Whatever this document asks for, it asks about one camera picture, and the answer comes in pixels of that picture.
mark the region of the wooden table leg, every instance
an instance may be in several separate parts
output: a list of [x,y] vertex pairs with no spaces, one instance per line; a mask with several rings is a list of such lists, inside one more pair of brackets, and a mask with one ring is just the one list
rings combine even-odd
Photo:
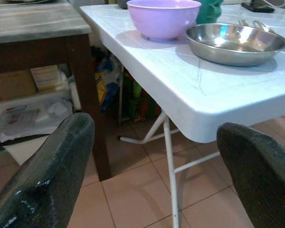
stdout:
[[90,114],[95,121],[93,155],[99,180],[104,181],[111,177],[111,171],[104,137],[104,125],[98,102],[96,81],[92,68],[88,35],[66,37],[66,45],[82,111]]

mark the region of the gray table top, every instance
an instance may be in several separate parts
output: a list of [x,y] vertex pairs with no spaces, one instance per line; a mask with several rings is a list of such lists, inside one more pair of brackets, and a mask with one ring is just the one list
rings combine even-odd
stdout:
[[67,0],[29,5],[10,5],[0,0],[0,43],[90,32],[89,25]]

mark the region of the cardboard box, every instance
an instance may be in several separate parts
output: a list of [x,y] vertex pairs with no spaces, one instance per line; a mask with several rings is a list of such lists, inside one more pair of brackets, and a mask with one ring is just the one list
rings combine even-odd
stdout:
[[39,91],[55,89],[63,84],[57,65],[33,68],[30,71]]
[[36,87],[29,70],[0,74],[0,101],[36,93]]

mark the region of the bowl rim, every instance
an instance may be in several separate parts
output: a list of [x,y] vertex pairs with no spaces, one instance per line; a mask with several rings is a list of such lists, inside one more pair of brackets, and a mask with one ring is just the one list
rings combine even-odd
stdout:
[[[271,34],[271,35],[280,37],[282,40],[284,40],[284,47],[283,47],[283,48],[280,48],[280,49],[277,49],[277,50],[274,50],[274,51],[237,51],[237,50],[229,50],[229,49],[225,49],[225,48],[219,48],[219,47],[215,47],[215,46],[212,46],[212,45],[204,44],[204,43],[202,43],[202,42],[199,42],[199,41],[197,41],[197,40],[192,39],[192,38],[188,35],[188,30],[190,30],[191,28],[193,28],[193,27],[205,26],[205,25],[232,25],[232,26],[238,26],[238,27],[249,27],[249,28],[252,28],[252,29],[260,30],[260,31],[262,31],[262,32],[264,32],[264,33],[269,33],[269,34]],[[189,41],[198,43],[198,44],[203,45],[203,46],[208,47],[208,48],[219,49],[219,50],[226,50],[226,51],[230,51],[230,52],[234,52],[234,53],[263,54],[263,53],[274,53],[274,52],[279,52],[279,51],[285,50],[285,38],[284,38],[284,37],[282,37],[282,36],[280,36],[280,35],[278,35],[278,34],[271,33],[271,32],[266,32],[266,31],[264,31],[264,30],[262,30],[262,29],[260,29],[260,28],[254,28],[254,27],[250,27],[250,26],[242,26],[242,25],[237,25],[237,24],[228,24],[228,23],[198,24],[198,25],[194,25],[194,26],[191,26],[190,28],[188,28],[188,29],[186,30],[185,37],[186,37],[187,40],[189,40]]]
[[131,3],[132,2],[140,2],[140,1],[144,1],[144,2],[147,2],[147,1],[157,1],[157,0],[130,0],[130,1],[127,1],[127,5],[128,6],[132,6],[132,7],[137,7],[137,8],[143,8],[143,9],[157,9],[157,10],[174,10],[174,9],[193,9],[193,8],[198,8],[201,6],[201,3],[199,1],[194,1],[194,0],[169,0],[169,1],[174,1],[174,2],[180,2],[180,1],[186,1],[186,2],[194,2],[195,4],[198,3],[197,6],[187,6],[187,7],[153,7],[153,6],[137,6],[137,5],[132,5]]

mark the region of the wooden table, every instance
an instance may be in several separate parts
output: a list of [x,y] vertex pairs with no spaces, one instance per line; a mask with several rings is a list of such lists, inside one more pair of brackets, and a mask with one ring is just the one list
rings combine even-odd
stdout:
[[82,111],[95,121],[93,155],[101,181],[111,177],[88,33],[89,25],[67,0],[4,5],[0,0],[0,73],[68,63]]

